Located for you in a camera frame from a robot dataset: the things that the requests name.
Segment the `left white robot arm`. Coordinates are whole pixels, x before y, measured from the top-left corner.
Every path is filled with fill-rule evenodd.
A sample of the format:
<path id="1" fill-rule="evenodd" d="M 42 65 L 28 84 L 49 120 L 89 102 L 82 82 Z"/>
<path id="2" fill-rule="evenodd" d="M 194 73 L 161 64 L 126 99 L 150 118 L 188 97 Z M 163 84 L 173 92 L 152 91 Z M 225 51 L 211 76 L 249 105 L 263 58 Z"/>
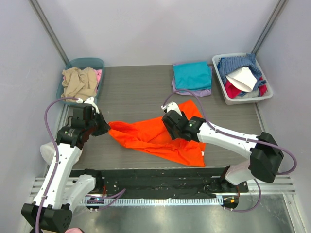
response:
<path id="1" fill-rule="evenodd" d="M 85 169 L 69 188 L 66 185 L 76 159 L 90 136 L 106 134 L 110 127 L 92 98 L 73 107 L 70 124 L 62 127 L 53 140 L 55 153 L 45 180 L 32 203 L 25 203 L 21 214 L 33 233 L 44 230 L 64 233 L 72 214 L 90 192 L 97 194 L 104 182 L 99 171 Z"/>

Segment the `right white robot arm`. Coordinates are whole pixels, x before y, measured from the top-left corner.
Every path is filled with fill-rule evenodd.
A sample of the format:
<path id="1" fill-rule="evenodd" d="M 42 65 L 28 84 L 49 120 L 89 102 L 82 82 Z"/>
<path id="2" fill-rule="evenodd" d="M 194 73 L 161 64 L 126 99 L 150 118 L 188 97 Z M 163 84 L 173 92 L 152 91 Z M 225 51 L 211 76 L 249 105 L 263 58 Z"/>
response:
<path id="1" fill-rule="evenodd" d="M 209 124 L 205 119 L 193 116 L 187 119 L 184 112 L 169 110 L 162 118 L 172 139 L 185 139 L 213 144 L 233 151 L 246 160 L 227 166 L 219 180 L 220 188 L 232 191 L 242 182 L 258 179 L 273 183 L 283 160 L 283 153 L 268 133 L 242 134 Z"/>

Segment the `orange t shirt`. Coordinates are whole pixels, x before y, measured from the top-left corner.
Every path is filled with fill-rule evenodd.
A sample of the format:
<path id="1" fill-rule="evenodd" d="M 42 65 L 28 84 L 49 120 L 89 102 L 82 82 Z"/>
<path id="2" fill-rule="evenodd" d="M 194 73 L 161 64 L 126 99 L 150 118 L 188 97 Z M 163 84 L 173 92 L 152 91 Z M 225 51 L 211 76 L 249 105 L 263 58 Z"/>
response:
<path id="1" fill-rule="evenodd" d="M 136 123 L 112 121 L 109 134 L 120 145 L 185 166 L 205 167 L 205 143 L 171 139 L 162 118 Z"/>

